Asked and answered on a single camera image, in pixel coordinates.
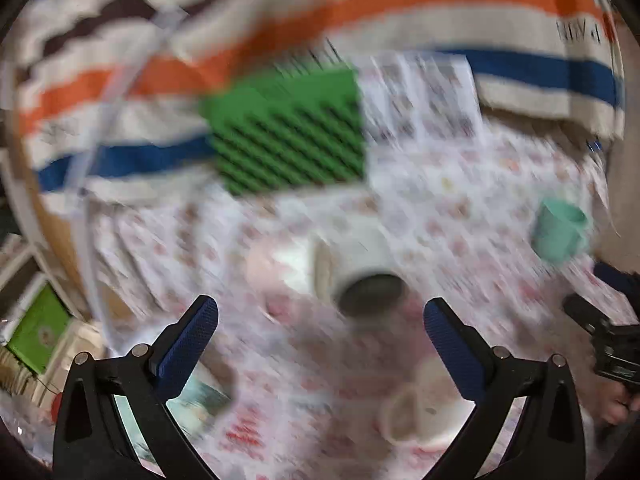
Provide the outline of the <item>pink and white paper cup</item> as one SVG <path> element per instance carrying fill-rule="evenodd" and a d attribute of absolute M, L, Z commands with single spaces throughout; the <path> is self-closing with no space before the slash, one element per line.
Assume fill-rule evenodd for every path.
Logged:
<path fill-rule="evenodd" d="M 462 398 L 440 357 L 432 354 L 383 402 L 381 434 L 393 445 L 443 451 L 474 408 L 472 401 Z"/>

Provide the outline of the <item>mint green plastic mug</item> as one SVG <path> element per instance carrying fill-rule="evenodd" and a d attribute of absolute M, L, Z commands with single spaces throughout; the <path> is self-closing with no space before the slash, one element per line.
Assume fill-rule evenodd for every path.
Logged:
<path fill-rule="evenodd" d="M 579 207 L 559 198 L 544 198 L 537 211 L 530 246 L 541 260 L 560 266 L 586 250 L 588 228 L 589 217 Z"/>

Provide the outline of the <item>green storage bin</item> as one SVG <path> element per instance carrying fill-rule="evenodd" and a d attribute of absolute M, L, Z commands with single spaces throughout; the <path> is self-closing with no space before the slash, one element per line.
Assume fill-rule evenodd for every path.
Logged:
<path fill-rule="evenodd" d="M 9 350 L 36 374 L 43 374 L 72 317 L 50 285 L 40 290 L 8 342 Z"/>

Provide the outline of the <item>baby bear patterned cloth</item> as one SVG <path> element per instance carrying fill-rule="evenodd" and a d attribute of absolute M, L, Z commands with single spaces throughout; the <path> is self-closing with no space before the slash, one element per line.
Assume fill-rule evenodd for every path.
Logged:
<path fill-rule="evenodd" d="M 103 206 L 90 226 L 99 274 L 139 320 L 178 314 L 198 294 L 247 289 L 250 246 L 268 236 L 317 235 L 366 218 L 386 229 L 407 285 L 412 271 L 446 258 L 541 260 L 530 237 L 541 201 L 585 212 L 608 206 L 602 162 L 559 131 L 488 128 L 482 146 L 378 153 L 367 184 L 234 198 L 218 179 L 149 207 Z"/>

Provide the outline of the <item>teal tissue pack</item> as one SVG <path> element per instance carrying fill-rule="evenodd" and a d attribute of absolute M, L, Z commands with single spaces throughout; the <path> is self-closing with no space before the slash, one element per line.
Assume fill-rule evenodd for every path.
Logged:
<path fill-rule="evenodd" d="M 129 441 L 139 460 L 157 465 L 148 444 L 134 418 L 126 396 L 114 396 L 114 401 Z M 230 398 L 212 373 L 198 363 L 182 389 L 180 396 L 170 399 L 166 408 L 186 436 L 194 444 L 213 427 L 214 418 L 230 403 Z"/>

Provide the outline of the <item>christmas print tablecloth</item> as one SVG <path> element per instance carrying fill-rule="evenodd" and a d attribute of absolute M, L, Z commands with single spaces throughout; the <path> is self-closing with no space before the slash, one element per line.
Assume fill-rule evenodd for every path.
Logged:
<path fill-rule="evenodd" d="M 223 296 L 221 321 L 202 364 L 230 398 L 194 445 L 225 479 L 415 479 L 445 451 L 387 442 L 385 400 L 436 354 L 421 312 L 445 299 L 490 344 L 524 359 L 567 358 L 586 439 L 587 474 L 606 461 L 596 447 L 597 378 L 588 335 L 562 311 L 577 292 L 616 323 L 634 319 L 622 294 L 581 258 L 555 269 L 535 257 L 446 258 L 412 271 L 416 288 L 392 312 L 351 320 L 303 302 L 295 318 L 270 318 L 247 289 Z"/>

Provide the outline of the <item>white ceramic mug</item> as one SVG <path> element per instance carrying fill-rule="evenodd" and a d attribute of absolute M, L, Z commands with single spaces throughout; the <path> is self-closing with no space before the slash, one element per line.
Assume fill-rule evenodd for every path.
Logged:
<path fill-rule="evenodd" d="M 399 307 L 408 285 L 396 263 L 386 229 L 354 219 L 319 233 L 314 292 L 346 318 L 375 318 Z"/>

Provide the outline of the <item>pink mug with icing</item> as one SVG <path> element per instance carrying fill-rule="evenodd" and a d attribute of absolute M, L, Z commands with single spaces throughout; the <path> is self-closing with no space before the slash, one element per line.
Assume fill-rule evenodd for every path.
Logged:
<path fill-rule="evenodd" d="M 247 284 L 265 300 L 270 318 L 295 318 L 303 302 L 328 300 L 333 257 L 317 235 L 268 236 L 250 246 Z"/>

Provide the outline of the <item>green checkered box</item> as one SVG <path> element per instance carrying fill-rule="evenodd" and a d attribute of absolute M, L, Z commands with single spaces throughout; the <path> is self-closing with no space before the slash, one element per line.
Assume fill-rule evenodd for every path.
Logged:
<path fill-rule="evenodd" d="M 356 73 L 267 72 L 201 99 L 216 170 L 235 197 L 359 182 L 366 174 Z"/>

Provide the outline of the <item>striped blanket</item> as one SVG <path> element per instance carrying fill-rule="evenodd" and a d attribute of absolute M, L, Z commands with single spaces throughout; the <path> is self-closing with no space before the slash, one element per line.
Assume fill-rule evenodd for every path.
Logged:
<path fill-rule="evenodd" d="M 128 50 L 160 12 L 179 29 L 149 60 L 88 188 L 98 200 L 155 200 L 206 175 L 198 98 L 263 65 L 432 50 L 465 56 L 480 100 L 567 120 L 600 138 L 624 131 L 624 72 L 608 0 L 30 0 L 18 20 L 18 131 L 43 203 L 65 207 L 73 156 Z"/>

